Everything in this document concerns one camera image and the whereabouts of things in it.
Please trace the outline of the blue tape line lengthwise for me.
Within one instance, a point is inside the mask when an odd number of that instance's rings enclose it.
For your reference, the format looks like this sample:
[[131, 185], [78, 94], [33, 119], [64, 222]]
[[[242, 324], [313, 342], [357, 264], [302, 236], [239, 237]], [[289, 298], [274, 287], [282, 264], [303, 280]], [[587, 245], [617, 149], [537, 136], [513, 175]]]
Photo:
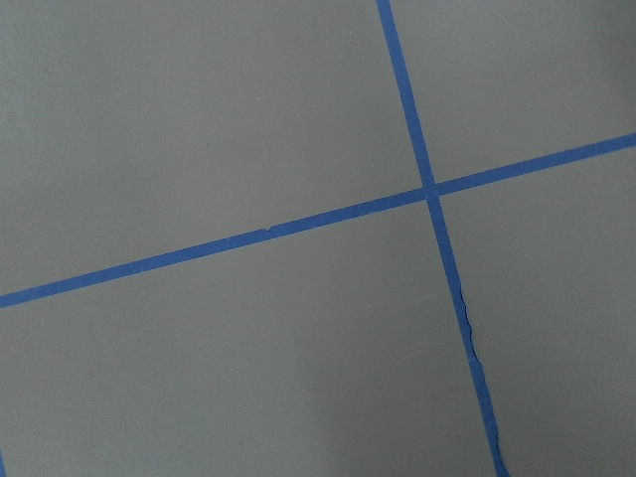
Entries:
[[428, 214], [433, 227], [438, 252], [451, 295], [462, 345], [473, 382], [473, 388], [478, 400], [495, 473], [498, 476], [508, 476], [510, 472], [506, 466], [500, 449], [498, 422], [492, 404], [486, 374], [475, 349], [473, 329], [462, 292], [462, 282], [457, 269], [456, 258], [451, 239], [449, 237], [439, 193], [437, 191], [437, 182], [433, 173], [424, 132], [418, 115], [409, 71], [402, 50], [393, 8], [391, 2], [388, 0], [379, 0], [377, 2], [377, 8], [392, 62], [394, 76], [397, 82], [401, 108], [417, 165], [420, 182], [422, 184], [424, 199], [427, 204]]

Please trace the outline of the blue tape line crosswise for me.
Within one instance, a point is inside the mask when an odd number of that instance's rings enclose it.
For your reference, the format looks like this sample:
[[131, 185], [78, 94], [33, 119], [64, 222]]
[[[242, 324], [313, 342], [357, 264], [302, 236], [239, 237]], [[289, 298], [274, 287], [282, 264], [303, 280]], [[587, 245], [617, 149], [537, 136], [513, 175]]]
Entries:
[[[447, 196], [488, 184], [505, 181], [514, 177], [520, 177], [568, 163], [632, 148], [634, 146], [635, 135], [630, 133], [546, 156], [443, 181], [437, 184], [434, 187], [434, 190], [441, 196]], [[172, 266], [205, 256], [211, 256], [232, 249], [238, 249], [273, 239], [297, 235], [306, 231], [346, 222], [348, 220], [397, 209], [411, 204], [421, 203], [427, 198], [428, 193], [422, 188], [401, 192], [368, 202], [271, 226], [266, 229], [254, 230], [228, 238], [221, 238], [196, 244], [90, 273], [14, 291], [1, 297], [1, 306], [3, 308], [9, 308], [23, 303], [37, 301], [127, 276], [145, 273], [158, 268]]]

